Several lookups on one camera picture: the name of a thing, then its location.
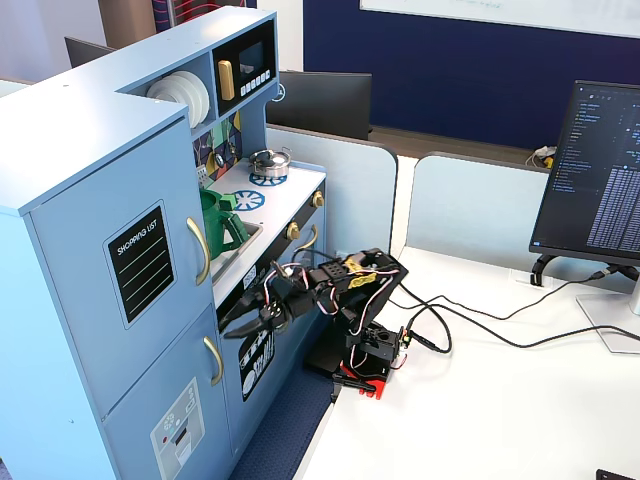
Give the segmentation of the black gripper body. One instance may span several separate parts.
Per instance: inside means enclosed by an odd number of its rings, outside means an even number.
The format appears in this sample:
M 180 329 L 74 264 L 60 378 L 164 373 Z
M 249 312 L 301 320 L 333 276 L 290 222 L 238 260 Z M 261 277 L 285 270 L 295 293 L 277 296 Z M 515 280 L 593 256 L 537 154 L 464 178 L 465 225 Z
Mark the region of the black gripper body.
M 284 279 L 274 276 L 256 287 L 259 302 L 259 331 L 279 328 L 313 310 L 319 283 L 311 277 Z

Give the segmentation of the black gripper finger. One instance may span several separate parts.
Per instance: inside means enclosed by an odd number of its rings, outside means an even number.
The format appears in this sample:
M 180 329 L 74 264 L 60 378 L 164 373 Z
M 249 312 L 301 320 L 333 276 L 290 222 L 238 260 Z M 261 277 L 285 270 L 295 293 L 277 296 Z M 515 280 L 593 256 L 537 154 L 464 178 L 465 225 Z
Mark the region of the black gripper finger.
M 254 310 L 257 311 L 258 324 L 274 318 L 262 288 L 246 290 L 242 294 L 230 294 L 217 308 L 218 329 L 224 331 L 233 321 Z
M 272 319 L 256 317 L 254 320 L 238 325 L 231 322 L 223 332 L 224 339 L 242 339 L 262 331 L 271 331 L 276 328 Z

